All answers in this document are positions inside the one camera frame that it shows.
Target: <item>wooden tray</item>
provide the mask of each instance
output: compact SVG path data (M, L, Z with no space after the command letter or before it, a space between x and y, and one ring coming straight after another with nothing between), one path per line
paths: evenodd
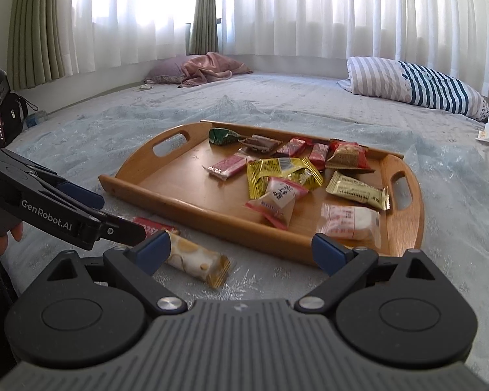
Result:
M326 170L324 185L296 203L289 230L274 228L259 213L244 206L249 199L245 172L221 182L203 169L235 153L241 146L239 143L209 144L208 133L212 127L227 127L244 136L259 134L283 142L294 135L329 141L329 138L273 129L201 121L175 127L152 138L125 161L115 177L101 175L99 181L108 193L165 218L265 253L313 264L310 242L316 231L321 203L326 200L340 205L354 204L326 193L325 187L332 174L330 169ZM154 146L176 134L182 134L186 143L163 157L154 154ZM408 248L419 248L424 207L415 175L402 161L402 155L369 149L367 156L376 171L357 175L357 178L377 188L388 186L392 204L390 210L381 212L382 248L379 253L400 256ZM407 180L412 201L404 210L397 210L392 184L402 177ZM347 240L344 244L362 245Z

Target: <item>green candy wrapper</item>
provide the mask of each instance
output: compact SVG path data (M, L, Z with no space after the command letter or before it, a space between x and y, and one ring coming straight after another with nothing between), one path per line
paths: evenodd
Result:
M237 132L223 127L213 127L209 131L209 142L215 145L227 145L238 142L241 137Z

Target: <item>candy wrapper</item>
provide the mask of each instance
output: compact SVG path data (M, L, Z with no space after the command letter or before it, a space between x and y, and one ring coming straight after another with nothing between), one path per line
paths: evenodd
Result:
M274 150L282 142L276 139L262 137L260 135L252 135L250 138L240 139L239 142L249 149L257 152L267 153Z
M328 156L328 150L330 146L328 144L314 144L308 159L317 168L317 170L324 170L326 167L326 157Z
M388 210L390 195L387 188L378 190L358 179L350 178L340 172L335 172L326 187L326 192L363 204L369 204L375 209Z
M278 149L274 157L297 157L309 145L309 141L305 138L292 138L280 149Z
M381 247L380 215L368 207L323 203L316 233Z
M227 256L167 232L171 244L170 257L167 259L169 265L201 279L214 289L225 283L230 270L230 260Z
M270 178L265 194L245 204L258 211L276 228L288 229L295 201L308 194L301 185L285 178Z
M159 222L155 222L154 220L146 219L144 217L135 217L132 221L135 224L140 224L145 228L147 238L163 229L179 235L179 231L176 229L176 227L169 224L161 224Z
M226 181L228 178L231 178L244 170L247 160L255 160L255 158L247 156L241 152L237 152L236 154L233 154L212 166L205 167L205 170L210 175L215 176L222 181Z
M268 178L286 178L311 191L322 185L324 179L308 158L280 157L255 160L246 165L250 198L259 198L266 192Z
M366 150L357 143L335 142L331 145L333 155L326 161L326 167L355 173L375 172L366 159Z
M215 145L227 145L243 139L237 132L223 127L213 127L209 131L209 142Z

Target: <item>plastic bottle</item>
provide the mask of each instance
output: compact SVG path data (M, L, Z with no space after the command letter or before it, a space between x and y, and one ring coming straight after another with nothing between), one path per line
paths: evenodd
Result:
M32 113L25 118L25 124L27 127L38 125L39 123L47 120L47 112L45 110L39 110L36 113Z

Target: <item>pink blanket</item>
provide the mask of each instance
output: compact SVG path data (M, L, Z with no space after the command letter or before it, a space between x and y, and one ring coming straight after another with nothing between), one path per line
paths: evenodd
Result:
M180 86L184 87L225 80L241 73L253 73L244 63L211 51L206 56L197 56L186 61L181 65L181 71L184 77Z

